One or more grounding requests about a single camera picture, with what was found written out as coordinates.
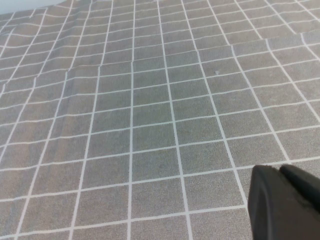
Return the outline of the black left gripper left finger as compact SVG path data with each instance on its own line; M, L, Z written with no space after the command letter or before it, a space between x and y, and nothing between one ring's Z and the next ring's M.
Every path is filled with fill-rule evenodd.
M255 240L318 240L320 212L282 175L280 169L252 169L248 213Z

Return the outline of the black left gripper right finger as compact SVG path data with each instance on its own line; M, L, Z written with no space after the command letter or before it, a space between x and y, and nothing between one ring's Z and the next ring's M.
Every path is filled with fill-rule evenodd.
M320 179L294 165L284 164L279 168L282 175L317 212L320 212Z

